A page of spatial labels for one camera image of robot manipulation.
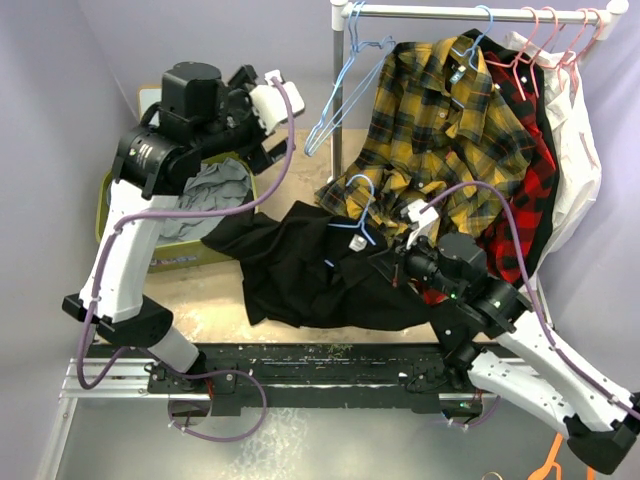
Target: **clothing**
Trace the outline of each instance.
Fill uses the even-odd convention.
[[[520,50],[526,41],[526,38],[512,32],[504,43],[507,48]],[[525,50],[529,55],[537,51],[535,45],[529,45]],[[554,66],[562,55],[542,51],[536,62],[543,66]],[[560,184],[553,211],[553,233],[541,261],[571,238],[596,201],[602,179],[602,167],[593,142],[579,72],[576,69],[577,85],[574,92],[570,75],[564,69],[560,70],[560,79],[555,70],[545,69],[544,72],[545,110],[558,153]]]
[[[476,39],[481,32],[471,30],[463,35]],[[505,49],[488,37],[483,37],[479,46],[487,61],[509,64],[518,54],[516,51]],[[528,60],[529,57],[524,55],[523,59]],[[531,275],[553,231],[553,206],[559,179],[553,134],[544,113],[544,73],[542,68],[534,65],[532,79],[529,64],[519,63],[518,78],[524,79],[524,81],[521,80],[525,94],[523,100],[513,69],[491,63],[487,63],[487,68],[493,81],[499,85],[507,105],[536,142],[536,148],[522,184],[509,202],[518,227],[518,237],[527,273]],[[538,84],[540,98],[535,96],[534,80]],[[515,242],[504,210],[478,238],[478,245],[482,246],[488,254],[487,261],[491,273],[499,275],[516,286],[521,284]]]
[[[416,199],[430,199],[454,184],[482,180],[510,198],[531,161],[535,142],[494,90],[482,53],[464,52],[472,44],[454,37],[435,44],[401,43],[383,65],[365,144],[340,178],[316,192],[316,202],[335,214],[359,218],[369,197],[368,176],[376,189],[369,218],[387,237],[407,224],[400,211]],[[458,62],[467,68],[451,84]],[[430,238],[450,231],[478,237],[502,206],[486,189],[467,187],[439,206],[441,220]]]
[[[203,164],[200,173],[187,180],[176,210],[211,211],[242,205],[251,190],[247,169],[237,160]],[[164,221],[158,244],[199,240],[216,228],[223,217],[168,218]]]
[[[354,251],[349,244],[358,230],[329,223],[355,224],[295,202],[282,222],[253,212],[226,217],[202,242],[240,260],[252,325],[265,318],[295,327],[374,330],[426,323],[430,308],[420,296],[408,285],[392,287],[367,260],[386,248],[384,236],[369,226],[376,246],[367,242]]]

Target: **black cloth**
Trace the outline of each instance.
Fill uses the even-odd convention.
[[[296,202],[282,222],[253,212],[226,217],[202,242],[240,261],[252,325],[269,318],[295,327],[397,331],[429,321],[430,308],[410,286],[392,287],[367,261],[387,248],[382,234],[367,226],[376,246],[355,252],[349,244],[358,230],[329,223],[354,224]]]
[[[463,35],[465,37],[469,37],[475,40],[480,35],[482,35],[482,32],[480,32],[480,30],[477,30],[477,29],[472,29],[466,33],[463,33]],[[517,51],[509,50],[503,47],[502,45],[496,43],[495,41],[493,41],[491,38],[487,36],[483,37],[482,40],[480,40],[479,47],[483,52],[493,52],[498,56],[498,58],[500,59],[500,62],[505,64],[510,63],[514,59],[514,57],[518,54]],[[524,54],[522,58],[528,60],[529,56]],[[518,72],[519,78],[525,77],[530,80],[531,71],[530,71],[529,64],[519,63],[518,67],[516,68],[516,71]],[[538,224],[538,227],[536,228],[535,236],[531,244],[531,247],[529,249],[529,253],[525,258],[525,266],[526,266],[527,272],[530,275],[533,274],[533,272],[535,272],[536,268],[538,267],[538,263],[542,255],[542,250],[544,249],[545,245],[549,241],[549,238],[551,237],[551,234],[553,233],[553,222],[552,222],[553,207],[556,202],[556,195],[558,192],[558,185],[560,181],[560,174],[559,174],[560,166],[558,164],[557,150],[555,147],[555,143],[553,141],[553,132],[551,130],[551,124],[549,123],[549,119],[547,118],[547,115],[546,115],[546,107],[544,102],[544,71],[540,66],[534,64],[533,72],[535,75],[536,84],[538,86],[538,92],[540,94],[538,98],[538,102],[536,104],[536,124],[540,129],[540,131],[542,132],[542,138],[544,139],[544,142],[547,144],[549,153],[551,154],[551,157],[553,158],[553,161],[556,165],[556,175],[553,177],[553,185],[551,186],[551,193],[549,197],[547,197],[546,201],[544,202],[544,206],[542,208],[542,217],[540,218],[540,222]],[[509,84],[501,83],[501,87],[503,89],[503,97],[507,101],[507,104],[509,105],[509,107],[512,109],[518,108],[517,106],[514,106],[512,103],[508,101],[513,94],[513,92],[510,91],[510,90],[513,90],[513,86]],[[534,91],[533,84],[531,83],[531,81],[523,83],[522,87],[527,92],[532,93]],[[514,110],[514,113],[516,114],[516,116],[518,116],[518,113],[521,113],[521,112]],[[518,279],[517,282],[514,282],[514,285],[516,287],[519,287],[520,285],[522,285],[522,279],[521,278]]]

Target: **red and black checkered shirt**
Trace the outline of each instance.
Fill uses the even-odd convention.
[[[510,62],[505,58],[499,58],[494,52],[485,51],[483,53],[486,60],[501,63]],[[549,212],[549,202],[555,201],[555,195],[552,193],[554,185],[557,185],[557,163],[554,161],[549,146],[536,122],[536,102],[538,100],[530,90],[532,79],[530,78],[529,66],[527,65],[524,69],[527,74],[523,86],[528,87],[524,88],[525,100],[522,99],[518,90],[512,69],[495,65],[488,65],[488,67],[493,81],[500,86],[505,102],[536,142],[535,153],[531,158],[522,184],[509,202],[518,227],[522,253],[527,259],[535,241],[544,244],[548,240],[548,235],[544,239],[544,232],[542,235],[538,235],[538,238],[536,238],[536,233],[545,212]],[[504,211],[478,237],[477,243],[487,252],[488,266],[493,274],[499,275],[510,283],[520,283],[521,274],[516,257],[515,242]],[[537,265],[537,259],[534,262],[527,262],[527,264],[527,270],[532,273]]]

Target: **light blue hanger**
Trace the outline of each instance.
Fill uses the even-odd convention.
[[[329,97],[329,101],[325,105],[322,110],[322,114],[320,115],[320,120],[318,123],[311,129],[311,133],[307,137],[307,140],[304,144],[304,153],[307,156],[312,156],[322,145],[322,143],[329,138],[331,133],[338,127],[340,123],[342,123],[342,119],[346,117],[353,106],[358,102],[362,94],[369,88],[369,85],[378,78],[380,71],[382,70],[382,66],[384,65],[384,57],[387,56],[388,53],[393,50],[396,42],[389,35],[383,38],[380,42],[371,42],[371,41],[363,41],[360,42],[358,39],[358,18],[360,17],[360,10],[362,6],[366,2],[359,1],[353,4],[353,8],[349,12],[349,17],[347,18],[347,29],[349,30],[349,37],[351,39],[351,50],[349,53],[349,58],[345,62],[338,78],[336,79],[336,83],[333,86],[333,91],[331,92],[331,96]],[[380,50],[384,50],[385,54],[371,71],[362,79],[362,81],[358,84],[358,86],[354,89],[354,91],[349,95],[346,100],[342,103],[340,109],[334,113],[333,117],[327,121],[327,116],[331,109],[331,105],[333,103],[333,98],[336,96],[340,85],[344,83],[344,77],[347,72],[351,68],[351,66],[355,63],[356,57],[358,54],[364,50],[365,47],[376,47]]]
[[[353,182],[353,180],[356,178],[364,178],[369,183],[370,195],[369,195],[369,199],[367,200],[367,204],[365,205],[364,210],[362,211],[362,215],[360,215],[360,220],[358,220],[358,223],[356,223],[355,225],[343,225],[340,223],[330,223],[329,226],[338,227],[338,228],[357,228],[362,233],[362,236],[365,237],[369,241],[369,243],[371,243],[371,245],[375,245],[376,244],[375,240],[371,237],[371,235],[369,235],[369,233],[366,230],[365,221],[367,219],[367,213],[369,213],[369,206],[371,205],[371,201],[374,199],[376,189],[373,186],[373,182],[371,181],[371,179],[366,175],[363,175],[362,173],[358,173],[353,177],[351,177],[351,179],[347,182],[347,187],[351,185],[351,182]]]
[[[481,8],[481,9],[483,9],[485,12],[487,12],[489,14],[489,28],[487,28],[487,30],[485,32],[483,32],[481,35],[479,35],[478,38],[476,38],[475,42],[473,42],[473,45],[471,45],[469,48],[467,48],[464,52],[460,53],[455,48],[452,48],[451,50],[453,50],[455,53],[460,55],[462,58],[464,58],[467,55],[469,55],[469,66],[471,68],[473,68],[477,72],[478,71],[478,66],[473,64],[473,59],[475,58],[475,56],[477,54],[478,45],[480,45],[480,42],[482,41],[482,39],[485,36],[487,36],[489,34],[489,32],[491,31],[491,29],[493,28],[493,12],[491,11],[491,9],[489,7],[487,7],[485,5],[477,5],[476,8]]]

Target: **gray floor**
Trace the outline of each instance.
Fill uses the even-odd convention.
[[[198,428],[237,434],[256,418],[251,409]],[[554,437],[506,402],[466,433],[440,418],[402,410],[274,409],[250,439],[211,444],[168,429],[164,400],[82,399],[57,480],[480,480],[493,470],[504,480],[522,480],[544,463]],[[564,480],[586,478],[566,445],[559,459]]]

